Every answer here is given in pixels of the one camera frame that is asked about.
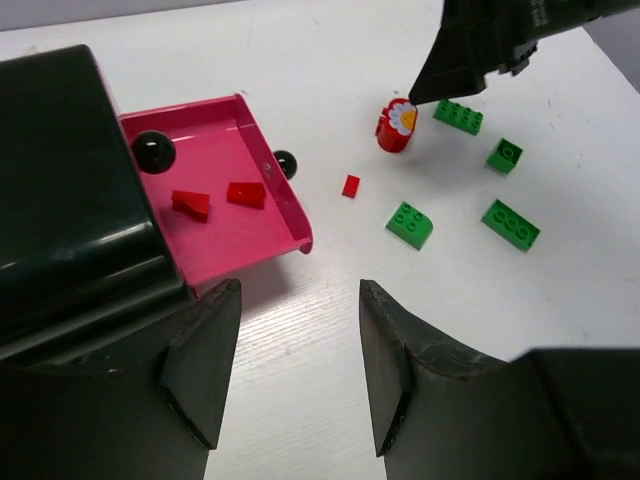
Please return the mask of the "green small square lego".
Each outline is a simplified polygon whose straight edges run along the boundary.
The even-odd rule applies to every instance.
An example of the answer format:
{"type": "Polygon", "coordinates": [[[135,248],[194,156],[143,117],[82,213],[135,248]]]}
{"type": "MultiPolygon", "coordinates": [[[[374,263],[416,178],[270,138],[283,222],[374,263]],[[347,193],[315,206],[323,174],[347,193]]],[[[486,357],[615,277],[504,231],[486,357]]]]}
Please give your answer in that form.
{"type": "Polygon", "coordinates": [[[510,173],[518,164],[523,149],[505,138],[501,138],[488,156],[486,164],[501,173],[510,173]]]}

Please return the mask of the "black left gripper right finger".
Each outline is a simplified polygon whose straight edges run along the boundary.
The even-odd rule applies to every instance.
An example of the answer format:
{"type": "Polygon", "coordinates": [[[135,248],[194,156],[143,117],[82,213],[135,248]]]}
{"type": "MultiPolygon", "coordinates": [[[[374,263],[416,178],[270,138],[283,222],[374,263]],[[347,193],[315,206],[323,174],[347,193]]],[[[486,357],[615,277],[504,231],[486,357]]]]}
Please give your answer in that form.
{"type": "Polygon", "coordinates": [[[375,452],[387,454],[415,388],[409,312],[373,280],[359,284],[359,326],[375,452]]]}

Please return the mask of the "red flower lego cylinder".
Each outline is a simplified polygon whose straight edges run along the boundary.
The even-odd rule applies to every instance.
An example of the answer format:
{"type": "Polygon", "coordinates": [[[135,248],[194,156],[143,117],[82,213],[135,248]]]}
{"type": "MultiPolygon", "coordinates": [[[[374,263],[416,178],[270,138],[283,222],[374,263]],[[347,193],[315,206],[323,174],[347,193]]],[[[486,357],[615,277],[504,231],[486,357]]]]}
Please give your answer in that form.
{"type": "Polygon", "coordinates": [[[418,110],[406,98],[394,98],[382,109],[375,130],[378,145],[386,152],[402,152],[415,131],[418,110]]]}

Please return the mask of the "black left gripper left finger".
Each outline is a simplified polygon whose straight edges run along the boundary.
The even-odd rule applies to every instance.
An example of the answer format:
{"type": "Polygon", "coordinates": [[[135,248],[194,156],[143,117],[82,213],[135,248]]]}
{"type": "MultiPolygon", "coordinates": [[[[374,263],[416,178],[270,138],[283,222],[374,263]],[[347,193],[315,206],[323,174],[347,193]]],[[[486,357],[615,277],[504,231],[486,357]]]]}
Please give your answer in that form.
{"type": "Polygon", "coordinates": [[[158,386],[191,435],[218,445],[242,313],[241,283],[226,279],[179,313],[158,386]]]}

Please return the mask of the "green four-stud long lego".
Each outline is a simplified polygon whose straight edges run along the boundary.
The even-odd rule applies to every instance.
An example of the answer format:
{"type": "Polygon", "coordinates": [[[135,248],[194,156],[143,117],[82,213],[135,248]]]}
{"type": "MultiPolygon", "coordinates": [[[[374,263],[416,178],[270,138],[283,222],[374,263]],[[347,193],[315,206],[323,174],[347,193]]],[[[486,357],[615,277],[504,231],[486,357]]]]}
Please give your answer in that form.
{"type": "Polygon", "coordinates": [[[438,103],[433,117],[471,135],[479,133],[484,120],[484,115],[481,112],[448,99],[441,100],[438,103]]]}

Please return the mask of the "small red lego slope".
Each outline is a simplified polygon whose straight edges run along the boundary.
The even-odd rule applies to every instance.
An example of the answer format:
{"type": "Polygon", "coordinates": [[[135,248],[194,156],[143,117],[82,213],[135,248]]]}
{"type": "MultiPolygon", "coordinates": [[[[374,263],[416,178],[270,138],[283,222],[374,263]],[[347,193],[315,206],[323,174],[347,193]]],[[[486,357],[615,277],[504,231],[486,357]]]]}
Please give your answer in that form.
{"type": "Polygon", "coordinates": [[[348,175],[342,188],[341,194],[348,198],[355,198],[359,189],[360,178],[354,175],[348,175]]]}

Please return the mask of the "green lego brick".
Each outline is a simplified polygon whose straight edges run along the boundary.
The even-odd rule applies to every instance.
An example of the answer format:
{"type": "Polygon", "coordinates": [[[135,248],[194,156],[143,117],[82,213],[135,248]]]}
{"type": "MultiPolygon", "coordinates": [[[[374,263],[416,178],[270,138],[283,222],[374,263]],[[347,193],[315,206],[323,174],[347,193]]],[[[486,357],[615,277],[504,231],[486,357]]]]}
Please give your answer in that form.
{"type": "Polygon", "coordinates": [[[499,199],[491,204],[481,221],[494,233],[522,252],[528,252],[540,234],[538,227],[499,199]]]}

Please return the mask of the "red lego wedge piece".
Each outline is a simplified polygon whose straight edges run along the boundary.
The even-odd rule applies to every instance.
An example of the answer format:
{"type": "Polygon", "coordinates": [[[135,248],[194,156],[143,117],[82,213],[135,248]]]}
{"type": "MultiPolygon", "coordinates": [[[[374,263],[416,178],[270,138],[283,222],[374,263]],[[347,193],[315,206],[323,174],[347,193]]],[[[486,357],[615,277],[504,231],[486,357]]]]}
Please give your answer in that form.
{"type": "Polygon", "coordinates": [[[173,190],[171,194],[172,209],[190,218],[206,223],[210,211],[210,196],[204,193],[173,190]]]}

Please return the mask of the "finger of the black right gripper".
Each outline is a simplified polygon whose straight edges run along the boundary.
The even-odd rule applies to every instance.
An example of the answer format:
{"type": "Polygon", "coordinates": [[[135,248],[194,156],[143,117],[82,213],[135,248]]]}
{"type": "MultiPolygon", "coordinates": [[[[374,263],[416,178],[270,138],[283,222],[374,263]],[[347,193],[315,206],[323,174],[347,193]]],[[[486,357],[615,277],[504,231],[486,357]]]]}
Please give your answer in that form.
{"type": "Polygon", "coordinates": [[[491,72],[518,75],[537,51],[525,1],[443,3],[440,28],[408,98],[413,104],[471,96],[491,72]]]}

